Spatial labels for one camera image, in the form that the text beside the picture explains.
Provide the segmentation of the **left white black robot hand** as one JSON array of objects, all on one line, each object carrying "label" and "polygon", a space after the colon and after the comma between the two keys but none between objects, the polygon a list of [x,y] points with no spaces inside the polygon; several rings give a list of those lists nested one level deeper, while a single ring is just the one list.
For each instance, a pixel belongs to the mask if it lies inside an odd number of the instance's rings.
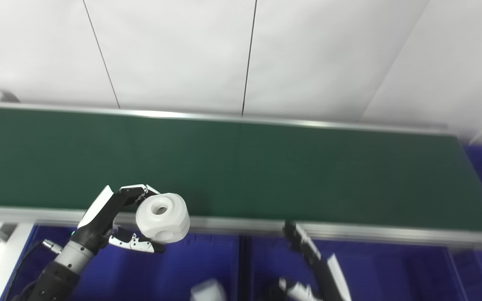
[{"label": "left white black robot hand", "polygon": [[128,250],[164,253],[166,246],[144,235],[115,226],[115,218],[126,206],[142,204],[150,196],[159,192],[145,184],[123,186],[114,192],[109,185],[99,193],[80,220],[71,241],[76,242],[94,255],[111,244]]}]

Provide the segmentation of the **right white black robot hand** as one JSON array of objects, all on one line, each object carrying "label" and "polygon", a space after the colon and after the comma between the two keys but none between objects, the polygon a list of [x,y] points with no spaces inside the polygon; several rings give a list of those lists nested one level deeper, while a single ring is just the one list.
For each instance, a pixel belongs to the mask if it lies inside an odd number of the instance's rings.
[{"label": "right white black robot hand", "polygon": [[346,277],[337,256],[325,258],[306,231],[294,221],[286,221],[283,234],[290,248],[298,252],[312,271],[318,291],[309,285],[288,278],[279,278],[269,297],[273,301],[350,301],[352,299]]}]

